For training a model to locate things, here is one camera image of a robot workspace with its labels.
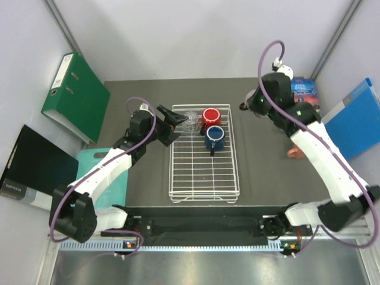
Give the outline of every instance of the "blue mug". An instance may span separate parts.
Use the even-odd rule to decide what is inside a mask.
[[[211,126],[206,132],[205,146],[210,150],[210,156],[214,156],[215,151],[221,151],[224,147],[226,133],[220,126]]]

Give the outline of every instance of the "teal cutting board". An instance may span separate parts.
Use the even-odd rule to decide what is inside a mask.
[[[79,168],[77,179],[83,177],[88,171],[97,165],[106,156],[109,148],[97,148],[94,150],[82,150],[77,156]],[[95,209],[111,207],[112,205],[125,206],[126,186],[128,183],[128,171],[117,177],[111,185],[101,194],[95,203]]]

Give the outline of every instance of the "book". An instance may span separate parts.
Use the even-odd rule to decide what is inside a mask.
[[[294,77],[291,82],[295,102],[308,102],[319,110],[319,101],[313,79]]]
[[[380,104],[369,78],[323,118],[326,130],[348,160],[380,142]]]
[[[0,179],[0,195],[50,210],[59,185],[75,181],[78,161],[24,125]]]
[[[110,93],[77,52],[62,58],[41,112],[85,143],[97,143]]]

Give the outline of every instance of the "mug handle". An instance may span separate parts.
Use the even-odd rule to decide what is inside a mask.
[[[205,135],[206,133],[205,128],[206,128],[206,123],[203,124],[201,131],[199,132],[201,135]]]
[[[305,157],[303,151],[296,145],[287,152],[287,156],[294,159],[302,159]]]
[[[212,145],[211,145],[210,156],[214,156],[214,154],[215,154],[215,144],[212,144]]]

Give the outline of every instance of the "wire rack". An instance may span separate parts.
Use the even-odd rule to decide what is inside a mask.
[[[214,157],[205,148],[205,138],[198,132],[181,135],[170,146],[169,197],[182,201],[225,201],[235,203],[240,194],[235,139],[229,104],[174,105],[172,110],[183,115],[193,111],[199,124],[204,109],[214,107],[221,113],[221,127],[226,133],[223,151]],[[182,132],[182,126],[176,128]]]

